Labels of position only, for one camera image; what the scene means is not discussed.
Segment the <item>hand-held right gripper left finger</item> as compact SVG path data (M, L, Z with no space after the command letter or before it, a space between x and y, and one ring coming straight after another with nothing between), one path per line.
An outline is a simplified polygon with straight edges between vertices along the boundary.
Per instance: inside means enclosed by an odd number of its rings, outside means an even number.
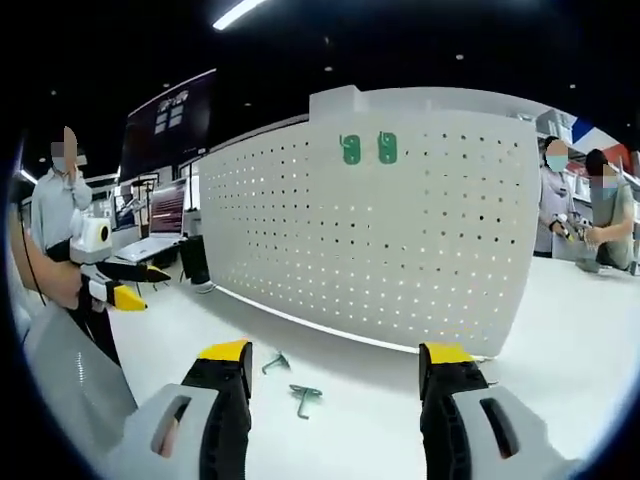
M251 430L252 343L215 344L124 423L109 479L244 479Z

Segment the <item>person's left hand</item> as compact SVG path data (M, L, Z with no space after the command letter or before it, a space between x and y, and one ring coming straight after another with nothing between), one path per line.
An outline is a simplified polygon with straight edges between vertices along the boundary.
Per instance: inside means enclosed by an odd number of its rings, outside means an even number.
M81 270L70 262L53 262L44 282L43 293L61 307L76 310L82 288Z

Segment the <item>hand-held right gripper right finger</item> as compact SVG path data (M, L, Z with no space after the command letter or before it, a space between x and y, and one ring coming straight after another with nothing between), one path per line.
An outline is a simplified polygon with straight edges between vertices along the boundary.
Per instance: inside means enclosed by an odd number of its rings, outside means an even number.
M420 431L428 479L569 479L579 460L549 442L546 423L491 386L458 345L419 345Z

